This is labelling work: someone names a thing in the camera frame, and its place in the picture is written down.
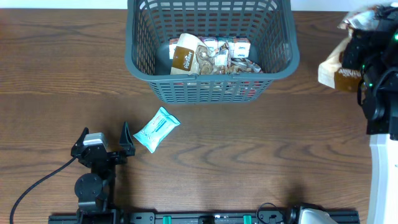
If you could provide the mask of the beige Panitee snack bag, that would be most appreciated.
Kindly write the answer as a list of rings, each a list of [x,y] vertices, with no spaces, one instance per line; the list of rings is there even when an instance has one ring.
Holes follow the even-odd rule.
[[[339,91],[354,93],[358,90],[358,83],[361,79],[359,69],[343,68],[343,54],[346,52],[349,42],[353,39],[353,32],[376,30],[380,23],[376,14],[389,7],[391,7],[391,3],[388,2],[364,6],[347,13],[338,28],[348,30],[348,36],[337,45],[324,62],[319,64],[319,83]]]

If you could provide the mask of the teal wet wipes pack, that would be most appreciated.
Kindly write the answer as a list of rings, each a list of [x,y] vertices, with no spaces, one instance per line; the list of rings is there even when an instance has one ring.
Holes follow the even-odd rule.
[[[160,107],[155,116],[133,136],[154,153],[161,141],[177,126],[180,121],[171,115],[164,107]]]

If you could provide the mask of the Kleenex tissue multipack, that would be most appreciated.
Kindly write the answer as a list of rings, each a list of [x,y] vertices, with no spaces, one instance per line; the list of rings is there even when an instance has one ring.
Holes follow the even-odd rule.
[[[248,58],[251,47],[250,41],[245,37],[199,37],[199,39],[212,51],[217,52],[227,42],[231,58]]]

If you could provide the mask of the orange spaghetti package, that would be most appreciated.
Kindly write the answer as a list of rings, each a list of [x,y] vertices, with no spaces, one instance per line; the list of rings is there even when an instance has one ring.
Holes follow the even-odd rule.
[[[220,100],[221,98],[227,98],[231,100],[232,97],[238,98],[252,98],[255,94],[261,90],[262,82],[254,82],[250,85],[249,82],[214,82],[214,83],[175,83],[174,87],[178,91],[182,91],[184,88],[188,91],[188,97],[192,98],[193,95],[198,92],[201,101],[203,98],[210,97],[211,101]]]

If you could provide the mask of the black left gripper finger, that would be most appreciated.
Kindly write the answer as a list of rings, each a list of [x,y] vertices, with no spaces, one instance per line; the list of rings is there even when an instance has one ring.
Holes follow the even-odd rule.
[[[123,150],[125,152],[135,152],[136,151],[133,141],[131,139],[127,121],[125,121],[123,123],[121,137],[119,139],[119,145],[123,148]]]
[[[83,129],[83,132],[81,133],[80,137],[76,141],[76,143],[73,145],[72,150],[73,151],[79,151],[83,147],[83,141],[85,136],[89,133],[89,129],[85,127]]]

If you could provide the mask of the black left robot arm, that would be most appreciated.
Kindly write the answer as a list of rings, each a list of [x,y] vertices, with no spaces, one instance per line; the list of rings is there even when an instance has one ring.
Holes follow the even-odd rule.
[[[89,133],[85,128],[74,146],[71,156],[90,169],[75,183],[78,197],[78,223],[127,223],[128,216],[114,204],[116,166],[126,164],[135,154],[129,126],[124,122],[119,139],[120,151],[108,152],[103,133]]]

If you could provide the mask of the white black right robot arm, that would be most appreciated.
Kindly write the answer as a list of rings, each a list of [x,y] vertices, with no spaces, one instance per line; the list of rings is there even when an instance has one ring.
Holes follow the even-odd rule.
[[[370,136],[368,223],[397,223],[397,6],[350,12],[348,37],[318,67],[318,81],[357,94]]]

